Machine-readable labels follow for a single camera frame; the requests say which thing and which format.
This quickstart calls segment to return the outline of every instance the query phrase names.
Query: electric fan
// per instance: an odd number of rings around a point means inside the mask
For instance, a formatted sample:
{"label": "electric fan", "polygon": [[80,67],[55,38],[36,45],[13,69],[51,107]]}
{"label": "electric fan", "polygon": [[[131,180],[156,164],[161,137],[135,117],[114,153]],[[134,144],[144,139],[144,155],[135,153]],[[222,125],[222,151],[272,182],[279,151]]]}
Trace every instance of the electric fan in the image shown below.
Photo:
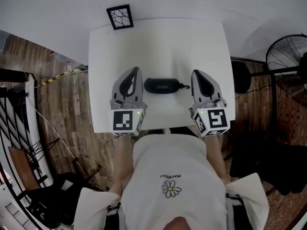
{"label": "electric fan", "polygon": [[273,43],[266,55],[276,83],[296,102],[307,106],[307,36],[289,35]]}

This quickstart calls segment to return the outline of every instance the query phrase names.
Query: sleeve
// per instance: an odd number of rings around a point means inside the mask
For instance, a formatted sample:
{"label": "sleeve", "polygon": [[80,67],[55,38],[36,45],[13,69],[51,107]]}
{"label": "sleeve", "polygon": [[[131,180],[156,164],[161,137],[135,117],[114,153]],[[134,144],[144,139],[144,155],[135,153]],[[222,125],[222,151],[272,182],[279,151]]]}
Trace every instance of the sleeve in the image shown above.
{"label": "sleeve", "polygon": [[269,214],[269,203],[257,173],[226,185],[226,191],[240,195],[254,230],[263,230]]}
{"label": "sleeve", "polygon": [[106,222],[107,207],[119,202],[120,196],[110,192],[95,192],[83,188],[75,214],[75,230],[103,230]]}

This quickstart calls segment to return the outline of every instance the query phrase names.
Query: daisy graphic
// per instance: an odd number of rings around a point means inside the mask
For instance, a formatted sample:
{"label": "daisy graphic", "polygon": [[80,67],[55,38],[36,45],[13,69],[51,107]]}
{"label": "daisy graphic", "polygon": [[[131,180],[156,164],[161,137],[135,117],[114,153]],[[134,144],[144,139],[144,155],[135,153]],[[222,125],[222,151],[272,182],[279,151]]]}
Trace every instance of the daisy graphic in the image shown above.
{"label": "daisy graphic", "polygon": [[172,180],[171,182],[165,181],[164,184],[162,185],[163,193],[165,194],[165,197],[175,197],[176,195],[181,192],[180,187],[174,187],[175,186],[175,181]]}

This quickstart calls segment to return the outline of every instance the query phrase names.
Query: framed branch artwork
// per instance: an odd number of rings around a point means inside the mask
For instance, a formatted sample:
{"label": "framed branch artwork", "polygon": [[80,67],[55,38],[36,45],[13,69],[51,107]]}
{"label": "framed branch artwork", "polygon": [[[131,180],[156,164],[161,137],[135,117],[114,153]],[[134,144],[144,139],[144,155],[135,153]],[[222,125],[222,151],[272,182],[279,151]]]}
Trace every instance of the framed branch artwork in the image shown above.
{"label": "framed branch artwork", "polygon": [[114,30],[133,27],[129,4],[106,9]]}

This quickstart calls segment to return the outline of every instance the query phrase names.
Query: tabletop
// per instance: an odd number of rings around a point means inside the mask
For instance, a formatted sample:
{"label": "tabletop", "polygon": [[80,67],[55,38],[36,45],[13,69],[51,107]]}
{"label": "tabletop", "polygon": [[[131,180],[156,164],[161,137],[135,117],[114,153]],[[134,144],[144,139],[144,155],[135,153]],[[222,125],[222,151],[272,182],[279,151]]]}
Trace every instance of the tabletop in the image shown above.
{"label": "tabletop", "polygon": [[[194,69],[215,79],[227,101],[229,120],[236,117],[231,60],[222,23],[191,19],[135,21],[133,28],[106,26],[90,32],[89,92],[94,132],[109,132],[108,111],[112,87],[126,70],[139,67],[147,78],[176,78],[191,85]],[[194,125],[189,108],[191,89],[152,94],[144,89],[148,105],[141,130]]]}

